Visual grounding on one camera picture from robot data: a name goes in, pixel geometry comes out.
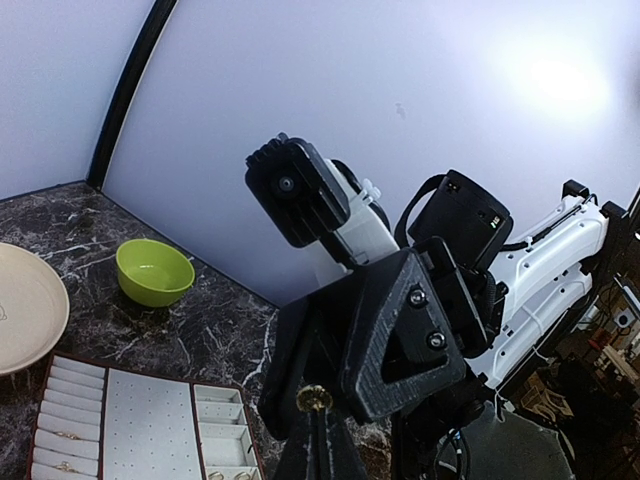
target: bowl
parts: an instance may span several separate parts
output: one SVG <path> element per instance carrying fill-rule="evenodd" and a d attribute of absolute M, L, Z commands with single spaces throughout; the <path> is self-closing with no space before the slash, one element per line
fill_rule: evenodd
<path fill-rule="evenodd" d="M 191 262 L 169 245 L 146 238 L 123 243 L 116 254 L 118 283 L 131 300 L 146 307 L 167 307 L 193 285 Z"/>

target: marble surface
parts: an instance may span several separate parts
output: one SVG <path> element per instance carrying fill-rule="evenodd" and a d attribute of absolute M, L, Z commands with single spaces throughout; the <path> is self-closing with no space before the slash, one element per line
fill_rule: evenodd
<path fill-rule="evenodd" d="M 139 237 L 166 241 L 84 184 L 0 203 L 0 241 L 46 260 L 69 292 L 69 325 L 56 348 L 143 373 L 243 387 L 270 476 L 282 446 L 269 437 L 255 405 L 274 347 L 276 309 L 193 258 L 196 284 L 179 303 L 164 309 L 135 304 L 119 290 L 115 253 Z M 25 478 L 47 360 L 0 378 L 2 480 Z M 355 429 L 371 479 L 389 477 L 385 430 Z"/>

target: round plate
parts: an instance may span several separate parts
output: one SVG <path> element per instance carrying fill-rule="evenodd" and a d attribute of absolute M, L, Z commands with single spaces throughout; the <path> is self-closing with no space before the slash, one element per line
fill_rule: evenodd
<path fill-rule="evenodd" d="M 0 243 L 0 375 L 45 356 L 69 319 L 69 296 L 58 274 L 36 255 Z"/>

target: black strap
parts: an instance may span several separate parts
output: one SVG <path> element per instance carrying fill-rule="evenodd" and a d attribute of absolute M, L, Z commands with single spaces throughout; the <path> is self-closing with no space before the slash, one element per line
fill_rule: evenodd
<path fill-rule="evenodd" d="M 400 248 L 409 246 L 409 240 L 407 239 L 407 222 L 409 221 L 409 215 L 411 215 L 411 211 L 427 193 L 432 192 L 433 190 L 438 188 L 438 185 L 440 185 L 442 180 L 444 180 L 444 177 L 444 174 L 434 175 L 426 182 L 424 182 L 418 192 L 409 202 L 409 205 L 407 205 L 407 208 L 405 208 L 404 212 L 402 212 L 402 216 L 400 217 L 400 220 L 396 225 L 396 229 L 393 232 L 393 238 L 395 238 L 396 243 Z"/>

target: ring holder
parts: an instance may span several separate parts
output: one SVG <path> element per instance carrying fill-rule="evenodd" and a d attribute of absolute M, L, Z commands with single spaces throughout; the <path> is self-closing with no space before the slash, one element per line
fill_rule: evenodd
<path fill-rule="evenodd" d="M 240 390 L 52 356 L 32 480 L 264 480 Z"/>

